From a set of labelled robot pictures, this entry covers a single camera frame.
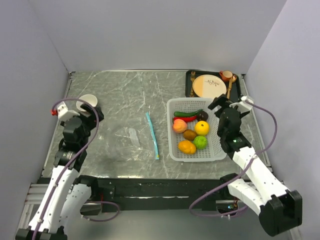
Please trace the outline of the yellow orange fruit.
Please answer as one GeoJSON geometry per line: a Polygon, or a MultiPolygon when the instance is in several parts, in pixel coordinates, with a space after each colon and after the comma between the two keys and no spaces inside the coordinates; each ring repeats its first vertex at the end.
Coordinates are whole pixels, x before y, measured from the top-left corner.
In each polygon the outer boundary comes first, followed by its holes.
{"type": "Polygon", "coordinates": [[[206,136],[210,132],[210,125],[206,121],[198,121],[194,126],[198,136],[206,136]]]}

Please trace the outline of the green apple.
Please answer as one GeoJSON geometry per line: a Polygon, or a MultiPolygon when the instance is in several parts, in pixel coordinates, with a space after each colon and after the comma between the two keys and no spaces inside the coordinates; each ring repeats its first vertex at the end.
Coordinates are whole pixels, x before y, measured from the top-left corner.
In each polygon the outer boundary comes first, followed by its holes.
{"type": "Polygon", "coordinates": [[[203,150],[207,147],[208,141],[205,136],[197,136],[193,140],[193,144],[195,145],[197,150],[203,150]]]}

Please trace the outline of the orange mango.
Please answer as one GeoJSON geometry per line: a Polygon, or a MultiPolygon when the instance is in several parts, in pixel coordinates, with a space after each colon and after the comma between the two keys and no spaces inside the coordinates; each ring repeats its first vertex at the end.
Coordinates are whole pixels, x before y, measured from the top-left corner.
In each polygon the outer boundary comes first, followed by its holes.
{"type": "Polygon", "coordinates": [[[188,155],[193,155],[196,153],[196,146],[189,140],[183,140],[181,142],[178,143],[178,149],[184,153],[184,154],[188,154],[188,155]]]}

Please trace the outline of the pink peach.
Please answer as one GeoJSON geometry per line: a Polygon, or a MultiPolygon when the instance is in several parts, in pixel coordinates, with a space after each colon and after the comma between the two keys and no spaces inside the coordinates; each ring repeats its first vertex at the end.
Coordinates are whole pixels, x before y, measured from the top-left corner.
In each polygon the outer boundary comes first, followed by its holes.
{"type": "Polygon", "coordinates": [[[181,134],[181,133],[185,132],[187,130],[187,128],[188,128],[188,125],[184,120],[176,119],[173,121],[172,130],[176,134],[181,134]]]}

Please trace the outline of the clear zip top bag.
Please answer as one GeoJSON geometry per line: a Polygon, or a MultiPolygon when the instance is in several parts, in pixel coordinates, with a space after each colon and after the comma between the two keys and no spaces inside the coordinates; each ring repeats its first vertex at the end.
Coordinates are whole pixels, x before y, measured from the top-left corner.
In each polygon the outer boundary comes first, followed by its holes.
{"type": "Polygon", "coordinates": [[[106,136],[107,155],[116,161],[160,159],[158,143],[150,113],[123,118],[109,125],[106,136]]]}

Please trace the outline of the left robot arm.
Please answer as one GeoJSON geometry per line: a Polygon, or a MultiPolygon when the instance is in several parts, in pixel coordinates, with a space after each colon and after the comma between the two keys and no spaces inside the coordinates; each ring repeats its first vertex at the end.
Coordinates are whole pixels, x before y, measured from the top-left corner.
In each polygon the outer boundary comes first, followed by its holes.
{"type": "Polygon", "coordinates": [[[87,147],[94,139],[104,114],[100,107],[81,107],[88,115],[74,113],[60,105],[56,115],[63,126],[63,138],[54,157],[54,167],[47,190],[40,206],[26,229],[18,229],[17,240],[66,240],[67,225],[80,214],[85,202],[95,200],[100,193],[95,177],[80,176],[80,169],[87,156],[87,147]]]}

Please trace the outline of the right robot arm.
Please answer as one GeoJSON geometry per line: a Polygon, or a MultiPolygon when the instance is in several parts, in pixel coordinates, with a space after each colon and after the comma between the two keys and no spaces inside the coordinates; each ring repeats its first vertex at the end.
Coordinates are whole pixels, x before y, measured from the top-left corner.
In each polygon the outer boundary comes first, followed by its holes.
{"type": "Polygon", "coordinates": [[[248,96],[237,102],[225,94],[216,97],[208,106],[219,119],[217,135],[223,151],[242,169],[239,176],[219,186],[224,199],[236,197],[253,210],[269,236],[291,230],[302,224],[303,198],[296,190],[281,183],[241,133],[242,118],[254,107],[248,96]]]}

